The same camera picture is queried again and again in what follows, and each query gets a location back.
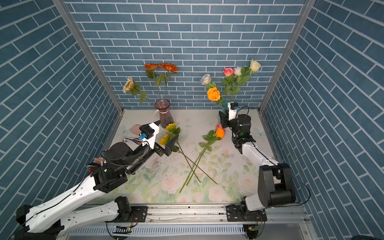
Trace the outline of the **orange yellow rose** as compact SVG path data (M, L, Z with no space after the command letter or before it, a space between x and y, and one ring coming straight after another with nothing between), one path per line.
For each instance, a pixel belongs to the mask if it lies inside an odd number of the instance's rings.
M221 97L220 91L216 88L210 88L207 92L208 99L214 102L218 106L223 105L223 99Z

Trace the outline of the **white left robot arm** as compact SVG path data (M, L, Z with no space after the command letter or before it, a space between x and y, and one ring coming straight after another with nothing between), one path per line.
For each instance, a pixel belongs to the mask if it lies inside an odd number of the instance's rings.
M118 142L103 151L102 162L89 165L90 173L79 184L38 206L23 205L17 209L20 227L16 240L55 240L76 229L100 222L124 222L133 219L126 197L105 205L79 210L85 203L112 192L126 183L153 154L169 156L175 149L179 130L163 144L156 143L160 121L140 126L139 145L132 150Z

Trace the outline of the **cream white rose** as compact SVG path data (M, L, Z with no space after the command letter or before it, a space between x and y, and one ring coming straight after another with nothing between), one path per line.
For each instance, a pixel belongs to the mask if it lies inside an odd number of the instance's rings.
M242 67L242 75L236 79L237 88L239 89L240 86L248 82L251 79L251 74L258 72L260 68L261 64L253 59L248 67Z

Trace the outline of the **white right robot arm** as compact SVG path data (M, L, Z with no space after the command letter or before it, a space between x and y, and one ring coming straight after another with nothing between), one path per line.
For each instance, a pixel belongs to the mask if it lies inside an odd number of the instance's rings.
M246 194L240 202L240 219L248 222L266 221L263 210L295 203L291 167L278 163L260 150L251 136L251 117L238 115L236 109L219 112L219 116L222 127L231 130L235 148L259 168L257 191Z

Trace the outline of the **yellow sunflower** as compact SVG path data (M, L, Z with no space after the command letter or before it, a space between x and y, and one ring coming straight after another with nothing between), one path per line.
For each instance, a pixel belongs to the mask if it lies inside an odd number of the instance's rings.
M181 129L178 127L177 123L169 124L165 130L168 132L167 134L174 134L178 135L181 132ZM208 176L214 183L216 183L206 172L204 172L200 167L199 170L201 170L206 176Z
M166 147L166 144L172 139L174 138L176 135L174 134L166 134L163 136L163 138L160 140L160 145L164 145ZM187 157L187 155L184 153L179 141L176 143L176 146L178 146L180 149L178 151L178 153L182 154L185 158L185 160L187 161L191 171L192 171L192 175L195 176L198 180L199 183L201 183L199 177L197 176L197 174L195 173L195 170L193 168L194 164L192 163L192 161L189 159L189 157Z

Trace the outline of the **pink rose tall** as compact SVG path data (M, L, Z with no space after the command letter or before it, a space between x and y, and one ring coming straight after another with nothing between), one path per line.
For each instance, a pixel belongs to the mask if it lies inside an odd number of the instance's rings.
M234 90L235 90L235 81L234 81L234 69L225 68L223 73L225 77L223 78L223 84L225 86L225 95L231 96L231 101L234 99Z

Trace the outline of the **orange gerbera flower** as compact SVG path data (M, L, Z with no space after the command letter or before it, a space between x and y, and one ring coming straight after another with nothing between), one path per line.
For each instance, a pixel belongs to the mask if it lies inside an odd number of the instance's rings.
M160 65L158 65L158 67L161 68L163 70L163 72L161 72L159 74L157 72L155 72L155 75L156 75L155 84L159 88L162 84L165 85L164 94L163 94L162 98L166 99L167 93L168 93L169 80L171 79L171 77L178 74L179 69L176 65L169 64L169 63L161 63Z
M155 81L155 85L157 86L157 89L158 89L158 95L159 95L159 98L161 97L160 95L160 87L159 85L157 84L157 69L159 68L159 64L145 64L144 67L146 69L146 75L148 78L150 78L151 80L154 80Z

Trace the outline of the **beige gerbera flower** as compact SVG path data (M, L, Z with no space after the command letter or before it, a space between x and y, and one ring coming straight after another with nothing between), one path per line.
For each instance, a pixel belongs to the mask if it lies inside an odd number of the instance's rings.
M127 82L123 87L123 93L130 93L133 96L139 96L140 103L149 101L150 103L154 104L154 102L148 98L146 91L142 91L141 85L135 82L132 77L128 77Z

